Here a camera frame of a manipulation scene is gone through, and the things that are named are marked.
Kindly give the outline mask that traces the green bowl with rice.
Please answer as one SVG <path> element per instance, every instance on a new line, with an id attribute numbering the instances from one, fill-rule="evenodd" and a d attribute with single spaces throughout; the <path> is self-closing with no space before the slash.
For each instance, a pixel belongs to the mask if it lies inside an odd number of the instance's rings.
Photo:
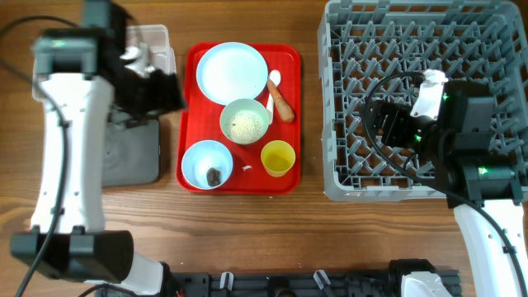
<path id="1" fill-rule="evenodd" d="M 241 145 L 254 144 L 268 130 L 268 111 L 258 101 L 238 99 L 222 110 L 219 126 L 224 136 L 231 142 Z"/>

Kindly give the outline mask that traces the orange carrot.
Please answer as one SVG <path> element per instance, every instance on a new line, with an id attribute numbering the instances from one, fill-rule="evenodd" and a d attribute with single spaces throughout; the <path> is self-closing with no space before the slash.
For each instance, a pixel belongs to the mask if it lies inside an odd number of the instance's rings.
<path id="1" fill-rule="evenodd" d="M 295 113 L 293 112 L 292 108 L 287 103 L 287 101 L 280 94 L 276 85 L 270 79 L 268 79 L 266 85 L 274 101 L 275 107 L 279 113 L 280 118 L 284 122 L 292 122 L 295 118 Z"/>

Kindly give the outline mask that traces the white plastic spoon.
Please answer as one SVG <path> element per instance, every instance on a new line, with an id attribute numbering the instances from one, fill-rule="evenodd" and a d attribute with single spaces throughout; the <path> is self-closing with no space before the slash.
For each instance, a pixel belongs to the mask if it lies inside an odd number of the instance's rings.
<path id="1" fill-rule="evenodd" d="M 274 69 L 269 73 L 268 78 L 277 87 L 281 82 L 281 73 L 279 70 Z M 274 101 L 273 101 L 273 97 L 271 94 L 269 94 L 267 98 L 266 110 L 267 110 L 268 117 L 269 117 L 268 125 L 271 125 L 273 122 L 273 118 L 274 118 Z"/>

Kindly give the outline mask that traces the yellow plastic cup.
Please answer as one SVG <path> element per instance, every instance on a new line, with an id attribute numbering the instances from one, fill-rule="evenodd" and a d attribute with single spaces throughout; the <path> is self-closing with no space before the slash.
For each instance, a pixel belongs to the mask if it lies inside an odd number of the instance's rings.
<path id="1" fill-rule="evenodd" d="M 272 177 L 284 176 L 294 166 L 295 160 L 293 147 L 283 140 L 273 140 L 261 151 L 262 164 Z"/>

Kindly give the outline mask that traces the dark food scrap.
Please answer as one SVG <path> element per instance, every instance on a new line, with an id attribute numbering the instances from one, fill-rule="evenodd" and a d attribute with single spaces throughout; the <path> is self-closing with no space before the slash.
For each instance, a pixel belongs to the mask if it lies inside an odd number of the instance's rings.
<path id="1" fill-rule="evenodd" d="M 206 181 L 209 187 L 219 186 L 222 182 L 221 171 L 211 167 L 206 172 Z"/>

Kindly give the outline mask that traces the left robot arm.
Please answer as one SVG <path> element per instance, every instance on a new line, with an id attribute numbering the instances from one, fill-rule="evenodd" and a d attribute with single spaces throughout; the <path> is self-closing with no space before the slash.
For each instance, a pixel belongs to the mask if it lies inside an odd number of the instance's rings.
<path id="1" fill-rule="evenodd" d="M 40 194 L 31 227 L 12 236 L 11 253 L 30 273 L 129 296 L 174 296 L 182 286 L 164 262 L 134 250 L 127 231 L 108 231 L 101 189 L 106 125 L 113 110 L 144 122 L 186 101 L 175 74 L 149 63 L 149 48 L 126 44 L 130 14 L 87 1 L 82 22 L 58 19 L 33 47 L 27 81 L 45 112 Z"/>

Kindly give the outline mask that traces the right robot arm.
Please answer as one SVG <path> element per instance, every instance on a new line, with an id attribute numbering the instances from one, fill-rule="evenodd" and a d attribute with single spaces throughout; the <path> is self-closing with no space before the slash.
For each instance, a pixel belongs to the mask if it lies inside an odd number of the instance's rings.
<path id="1" fill-rule="evenodd" d="M 397 172 L 445 194 L 469 255 L 479 296 L 525 296 L 527 251 L 520 178 L 512 161 L 491 153 L 494 99 L 477 82 L 421 81 L 412 106 L 365 98 L 366 137 L 411 149 L 433 164 L 433 181 L 410 173 L 387 154 Z"/>

